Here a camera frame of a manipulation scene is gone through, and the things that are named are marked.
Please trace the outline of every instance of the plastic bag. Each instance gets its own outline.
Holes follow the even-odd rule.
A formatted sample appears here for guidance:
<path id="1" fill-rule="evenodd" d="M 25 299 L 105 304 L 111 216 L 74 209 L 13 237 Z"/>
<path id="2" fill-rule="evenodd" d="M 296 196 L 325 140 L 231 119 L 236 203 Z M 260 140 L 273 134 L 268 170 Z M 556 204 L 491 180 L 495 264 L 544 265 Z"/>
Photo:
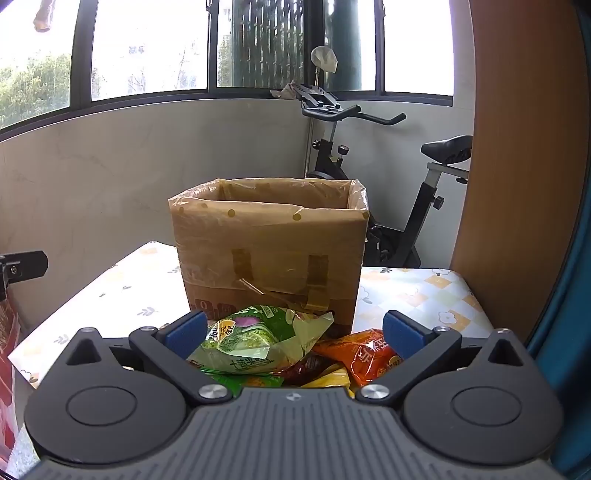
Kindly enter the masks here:
<path id="1" fill-rule="evenodd" d="M 253 305 L 208 327 L 188 360 L 214 372 L 274 372 L 301 360 L 332 323 L 331 313 Z"/>
<path id="2" fill-rule="evenodd" d="M 295 365 L 275 373 L 284 379 L 285 385 L 300 387 L 323 375 L 334 363 L 330 358 L 310 352 Z"/>
<path id="3" fill-rule="evenodd" d="M 382 330 L 377 329 L 318 342 L 313 351 L 343 362 L 360 386 L 367 385 L 402 362 L 397 353 L 384 341 Z"/>
<path id="4" fill-rule="evenodd" d="M 224 385 L 233 395 L 238 395 L 242 387 L 280 387 L 283 379 L 276 375 L 228 375 L 205 372 L 216 382 Z"/>
<path id="5" fill-rule="evenodd" d="M 341 363 L 331 365 L 316 380 L 302 385 L 303 388 L 344 387 L 351 398 L 355 395 L 351 391 L 351 380 L 347 369 Z"/>

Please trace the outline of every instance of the brown tape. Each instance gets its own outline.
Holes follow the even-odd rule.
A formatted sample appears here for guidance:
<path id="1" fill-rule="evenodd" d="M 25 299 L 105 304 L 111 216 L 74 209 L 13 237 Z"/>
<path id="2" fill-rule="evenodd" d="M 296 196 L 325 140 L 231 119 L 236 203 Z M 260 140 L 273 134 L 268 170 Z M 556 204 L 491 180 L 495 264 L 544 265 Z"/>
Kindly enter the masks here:
<path id="1" fill-rule="evenodd" d="M 328 282 L 328 255 L 309 255 L 308 278 L 306 279 L 306 310 L 325 312 L 329 309 L 330 297 L 327 290 Z"/>
<path id="2" fill-rule="evenodd" d="M 232 250 L 232 261 L 234 263 L 234 273 L 236 274 L 236 278 L 238 280 L 243 278 L 252 283 L 251 253 L 245 248 L 234 248 Z"/>
<path id="3" fill-rule="evenodd" d="M 244 248 L 233 249 L 232 261 L 236 279 L 246 288 L 258 294 L 275 297 L 286 302 L 289 308 L 299 311 L 326 312 L 329 309 L 330 297 L 327 290 L 329 277 L 328 255 L 308 256 L 308 276 L 306 278 L 306 287 L 302 292 L 306 301 L 300 305 L 294 305 L 293 302 L 287 300 L 287 296 L 273 291 L 261 290 L 254 285 L 251 254 L 248 250 Z"/>

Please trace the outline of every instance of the yellow snack bag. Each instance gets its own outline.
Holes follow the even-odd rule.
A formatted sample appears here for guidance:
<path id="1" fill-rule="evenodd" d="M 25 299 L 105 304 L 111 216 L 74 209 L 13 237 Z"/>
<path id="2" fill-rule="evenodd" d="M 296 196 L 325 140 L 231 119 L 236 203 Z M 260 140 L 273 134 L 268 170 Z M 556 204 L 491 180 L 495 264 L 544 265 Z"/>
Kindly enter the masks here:
<path id="1" fill-rule="evenodd" d="M 324 370 L 316 380 L 312 380 L 302 388 L 345 387 L 351 398 L 355 395 L 350 389 L 351 380 L 343 364 L 334 364 Z"/>

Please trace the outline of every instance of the window frame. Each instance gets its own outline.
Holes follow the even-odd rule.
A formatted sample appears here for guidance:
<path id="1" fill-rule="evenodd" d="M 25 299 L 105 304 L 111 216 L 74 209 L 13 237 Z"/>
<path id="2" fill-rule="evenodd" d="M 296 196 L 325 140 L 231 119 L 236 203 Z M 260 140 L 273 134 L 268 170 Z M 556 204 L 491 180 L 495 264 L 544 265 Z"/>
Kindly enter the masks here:
<path id="1" fill-rule="evenodd" d="M 0 13 L 12 1 L 0 0 Z M 151 103 L 178 102 L 205 99 L 272 99 L 269 89 L 251 87 L 217 86 L 217 25 L 219 0 L 206 0 L 209 12 L 209 38 L 207 43 L 207 88 L 184 89 L 168 92 L 139 93 L 116 98 L 92 100 L 92 50 L 95 36 L 96 14 L 100 0 L 80 0 L 74 37 L 72 42 L 72 63 L 70 67 L 70 106 L 28 118 L 0 129 L 0 142 L 28 131 L 45 127 L 91 113 L 106 112 L 130 106 Z M 315 68 L 310 60 L 312 49 L 324 44 L 324 8 L 322 0 L 304 0 L 304 78 L 312 84 Z M 385 90 L 385 10 L 382 0 L 374 0 L 376 82 L 375 90 L 348 90 L 332 92 L 340 100 L 378 100 L 392 102 L 427 103 L 430 105 L 452 106 L 452 95 L 434 95 L 408 92 L 387 92 Z M 319 77 L 322 87 L 324 77 Z"/>

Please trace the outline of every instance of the orange snack bag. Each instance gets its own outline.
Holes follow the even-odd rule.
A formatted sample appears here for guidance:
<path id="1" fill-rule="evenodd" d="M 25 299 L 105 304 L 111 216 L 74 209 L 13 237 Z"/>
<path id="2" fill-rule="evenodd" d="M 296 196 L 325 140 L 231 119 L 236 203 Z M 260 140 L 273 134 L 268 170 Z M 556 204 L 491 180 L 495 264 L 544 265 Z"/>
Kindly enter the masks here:
<path id="1" fill-rule="evenodd" d="M 367 385 L 402 359 L 384 341 L 382 330 L 371 329 L 314 345 L 313 352 L 343 362 L 360 386 Z"/>

